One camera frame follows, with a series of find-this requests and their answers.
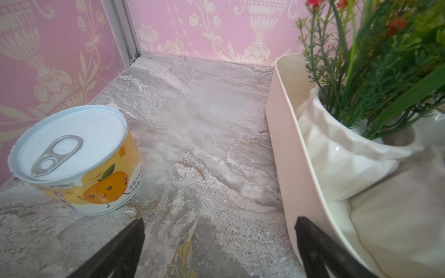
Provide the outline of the red flower pot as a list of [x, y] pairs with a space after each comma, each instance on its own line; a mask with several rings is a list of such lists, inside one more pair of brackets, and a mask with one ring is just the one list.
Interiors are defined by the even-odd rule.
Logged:
[[445, 3], [305, 4], [315, 86], [296, 116], [323, 196], [343, 200], [421, 150], [413, 124], [445, 102]]

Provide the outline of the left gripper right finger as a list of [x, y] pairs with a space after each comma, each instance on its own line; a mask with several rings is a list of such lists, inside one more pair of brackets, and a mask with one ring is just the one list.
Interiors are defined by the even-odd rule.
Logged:
[[375, 278], [347, 251], [307, 217], [299, 217], [294, 227], [297, 247], [309, 278]]

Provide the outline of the pink flower pot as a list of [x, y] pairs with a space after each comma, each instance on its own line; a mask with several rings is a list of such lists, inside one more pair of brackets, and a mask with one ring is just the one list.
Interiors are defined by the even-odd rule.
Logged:
[[445, 275], [445, 148], [351, 200], [364, 248], [391, 278]]

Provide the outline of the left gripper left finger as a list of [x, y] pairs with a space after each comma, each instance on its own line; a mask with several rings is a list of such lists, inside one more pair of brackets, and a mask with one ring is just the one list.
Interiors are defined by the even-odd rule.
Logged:
[[138, 218], [69, 277], [133, 278], [137, 271], [144, 240], [144, 222]]

